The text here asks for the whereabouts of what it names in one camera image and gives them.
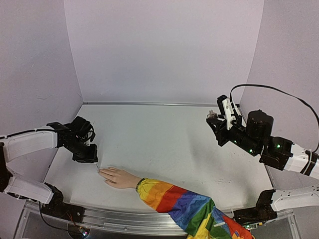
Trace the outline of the mannequin hand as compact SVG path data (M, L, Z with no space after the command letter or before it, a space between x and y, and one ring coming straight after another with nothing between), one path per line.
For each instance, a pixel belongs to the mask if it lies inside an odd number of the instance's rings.
M117 189L135 189L141 181L140 177L113 167L99 169L98 174L104 178L106 184Z

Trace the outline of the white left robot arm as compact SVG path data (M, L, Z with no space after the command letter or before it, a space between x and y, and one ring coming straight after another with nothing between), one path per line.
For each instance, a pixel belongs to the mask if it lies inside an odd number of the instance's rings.
M72 160L83 164L98 162L96 134L93 125L77 116L72 122L51 122L39 128L2 135L0 137L0 191L20 200L40 204L39 211L51 217L74 223L82 221L85 209L66 203L55 186L29 179L9 167L17 159L26 159L37 152L65 148Z

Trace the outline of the glitter nail polish bottle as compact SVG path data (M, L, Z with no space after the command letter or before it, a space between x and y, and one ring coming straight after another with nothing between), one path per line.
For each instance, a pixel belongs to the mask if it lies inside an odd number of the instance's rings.
M219 118L219 115L217 112L214 112L213 110L209 110L207 119L218 119L218 118Z

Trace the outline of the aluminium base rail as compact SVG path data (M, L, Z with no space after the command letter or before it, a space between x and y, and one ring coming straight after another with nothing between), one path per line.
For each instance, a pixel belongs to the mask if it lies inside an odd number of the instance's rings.
M72 211L72 218L57 218L45 214L34 201L26 201L21 213L19 228L31 221L31 216L44 216L46 219L71 226L82 226L108 232L131 235L181 236L184 231L172 220L169 214L151 212L124 212L96 207L83 207Z

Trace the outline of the rainbow coloured sleeve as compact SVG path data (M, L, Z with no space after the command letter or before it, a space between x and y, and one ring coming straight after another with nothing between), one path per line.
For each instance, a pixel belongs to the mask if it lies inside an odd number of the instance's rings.
M158 213L168 213L189 239L253 239L254 236L220 211L204 195L173 184L143 178L136 187L140 199Z

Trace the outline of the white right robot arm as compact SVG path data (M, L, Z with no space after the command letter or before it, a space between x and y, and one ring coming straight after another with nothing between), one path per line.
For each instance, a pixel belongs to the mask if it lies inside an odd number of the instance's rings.
M241 225L265 223L279 211L318 206L319 155L291 140L272 136L274 119L262 111L241 117L210 111L206 122L219 146L231 142L251 156L258 156L270 177L272 189L262 191L256 205L234 211Z

